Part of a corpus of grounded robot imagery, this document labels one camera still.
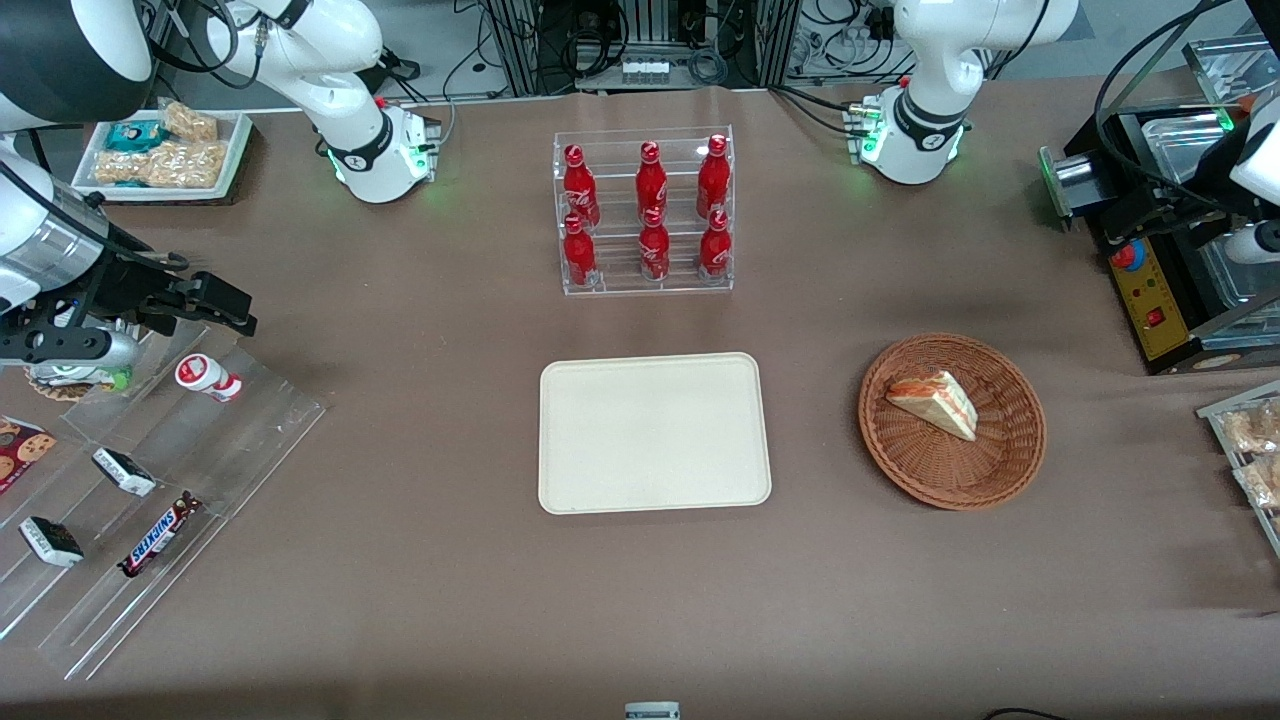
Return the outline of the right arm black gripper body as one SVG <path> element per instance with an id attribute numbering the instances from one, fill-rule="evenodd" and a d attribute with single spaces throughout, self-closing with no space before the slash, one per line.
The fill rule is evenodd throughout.
<path id="1" fill-rule="evenodd" d="M 173 333 L 170 316 L 201 322 L 188 281 L 179 275 L 189 268 L 184 258 L 165 258 L 159 266 L 120 258 L 95 263 L 95 318 L 145 325 L 161 334 Z"/>

